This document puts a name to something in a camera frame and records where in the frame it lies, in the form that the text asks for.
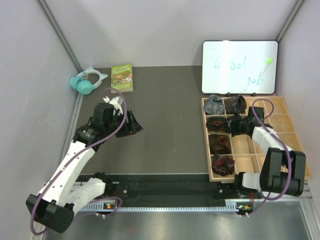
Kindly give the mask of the dark orange floral tie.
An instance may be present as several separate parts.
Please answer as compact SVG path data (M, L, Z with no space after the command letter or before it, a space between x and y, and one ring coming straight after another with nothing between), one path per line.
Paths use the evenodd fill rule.
M225 117L210 117L206 121L206 127L211 131L224 131L225 133L230 133L229 120Z

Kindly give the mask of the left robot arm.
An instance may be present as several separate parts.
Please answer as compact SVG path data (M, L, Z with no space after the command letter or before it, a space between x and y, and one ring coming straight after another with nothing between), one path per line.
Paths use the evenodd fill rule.
M61 164L37 193L26 199L30 222L40 223L57 233L65 232L76 214L95 198L109 198L114 191L111 179L95 173L87 183L73 191L72 187L87 162L109 138L134 135L143 130L133 112L122 111L114 103L98 103L88 122L79 127Z

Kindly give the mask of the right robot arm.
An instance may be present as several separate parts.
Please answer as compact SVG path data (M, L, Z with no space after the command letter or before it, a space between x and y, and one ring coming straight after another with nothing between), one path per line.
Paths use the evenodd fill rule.
M231 119L232 137L247 135L265 153L259 173L240 172L235 175L233 192L245 198L252 190L299 197L304 190L306 155L286 145L270 124L265 124L262 107L250 107L244 118Z

